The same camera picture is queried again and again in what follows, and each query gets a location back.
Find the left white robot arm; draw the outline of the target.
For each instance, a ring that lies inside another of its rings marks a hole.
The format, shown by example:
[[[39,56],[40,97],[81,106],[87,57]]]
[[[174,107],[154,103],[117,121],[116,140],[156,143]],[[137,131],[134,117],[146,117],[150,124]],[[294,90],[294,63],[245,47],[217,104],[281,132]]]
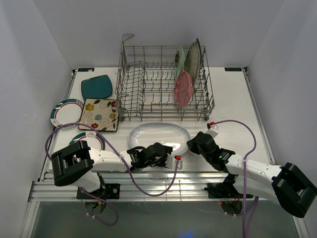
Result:
[[[176,170],[179,162],[172,151],[172,147],[155,143],[119,153],[98,150],[86,141],[79,141],[52,154],[54,184],[59,187],[72,184],[100,198],[106,187],[100,172],[134,173],[148,167]]]

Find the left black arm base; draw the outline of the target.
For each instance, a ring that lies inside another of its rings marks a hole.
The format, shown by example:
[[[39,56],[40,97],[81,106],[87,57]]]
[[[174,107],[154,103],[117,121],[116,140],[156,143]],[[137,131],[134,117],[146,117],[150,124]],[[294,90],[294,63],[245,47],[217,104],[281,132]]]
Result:
[[[120,184],[119,183],[106,183],[104,188],[99,188],[89,194],[107,200],[107,199],[119,199],[120,198]],[[92,199],[90,196],[83,193],[80,189],[77,190],[77,199],[86,200]]]

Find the pink dotted scalloped plate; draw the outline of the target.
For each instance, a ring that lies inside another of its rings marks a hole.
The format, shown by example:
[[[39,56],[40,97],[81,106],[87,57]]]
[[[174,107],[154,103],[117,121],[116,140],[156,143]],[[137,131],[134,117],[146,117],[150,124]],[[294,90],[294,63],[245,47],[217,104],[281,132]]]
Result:
[[[191,75],[182,71],[179,73],[175,88],[174,88],[174,101],[178,108],[186,106],[192,98],[193,94],[193,80]]]

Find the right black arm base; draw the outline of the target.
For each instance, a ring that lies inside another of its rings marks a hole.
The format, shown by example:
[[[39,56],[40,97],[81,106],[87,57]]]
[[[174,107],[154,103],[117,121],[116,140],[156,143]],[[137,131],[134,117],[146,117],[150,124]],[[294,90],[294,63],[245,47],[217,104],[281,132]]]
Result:
[[[224,182],[207,183],[204,190],[208,193],[208,198],[243,198],[243,192],[238,192],[232,184]]]

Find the white oval platter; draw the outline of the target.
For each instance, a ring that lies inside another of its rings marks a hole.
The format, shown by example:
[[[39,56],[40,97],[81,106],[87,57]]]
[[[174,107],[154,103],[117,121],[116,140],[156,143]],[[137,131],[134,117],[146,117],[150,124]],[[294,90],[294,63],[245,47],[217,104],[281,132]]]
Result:
[[[134,128],[128,137],[131,148],[148,147],[154,143],[173,148],[172,155],[182,155],[188,151],[189,132],[176,124],[164,122],[145,123]]]

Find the speckled beige round plate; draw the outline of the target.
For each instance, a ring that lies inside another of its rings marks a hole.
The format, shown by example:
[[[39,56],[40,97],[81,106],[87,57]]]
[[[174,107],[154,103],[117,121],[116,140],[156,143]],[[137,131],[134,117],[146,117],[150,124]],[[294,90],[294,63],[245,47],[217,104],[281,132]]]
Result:
[[[190,74],[193,84],[198,77],[199,71],[201,68],[201,47],[200,42],[196,39],[189,48],[187,53],[185,63],[184,63],[184,70]]]

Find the black square floral plate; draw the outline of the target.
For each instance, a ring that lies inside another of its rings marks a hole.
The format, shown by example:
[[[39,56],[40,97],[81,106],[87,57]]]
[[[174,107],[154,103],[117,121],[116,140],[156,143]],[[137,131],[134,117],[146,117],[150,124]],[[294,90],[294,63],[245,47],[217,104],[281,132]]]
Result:
[[[202,48],[201,48],[201,44],[200,44],[200,41],[198,38],[196,38],[196,43],[197,43],[197,46],[198,46],[198,50],[199,50],[199,70],[198,70],[198,74],[200,73],[202,67],[203,67],[203,51],[202,51]]]

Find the mint green flower plate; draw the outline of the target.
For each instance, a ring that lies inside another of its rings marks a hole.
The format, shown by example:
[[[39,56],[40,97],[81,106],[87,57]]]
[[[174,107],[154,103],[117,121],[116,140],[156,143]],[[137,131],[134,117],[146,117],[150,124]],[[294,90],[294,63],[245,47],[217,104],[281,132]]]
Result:
[[[178,46],[175,54],[174,77],[175,79],[184,69],[185,53],[182,46]]]

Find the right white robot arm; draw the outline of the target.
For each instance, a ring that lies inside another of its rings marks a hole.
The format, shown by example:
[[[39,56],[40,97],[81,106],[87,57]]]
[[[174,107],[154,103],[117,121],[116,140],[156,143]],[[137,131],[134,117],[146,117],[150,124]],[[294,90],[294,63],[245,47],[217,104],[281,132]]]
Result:
[[[242,156],[220,148],[210,134],[202,132],[187,145],[214,169],[227,173],[223,182],[207,184],[209,198],[236,198],[246,193],[248,198],[257,196],[279,203],[289,214],[303,218],[317,196],[316,186],[294,164],[244,162]]]

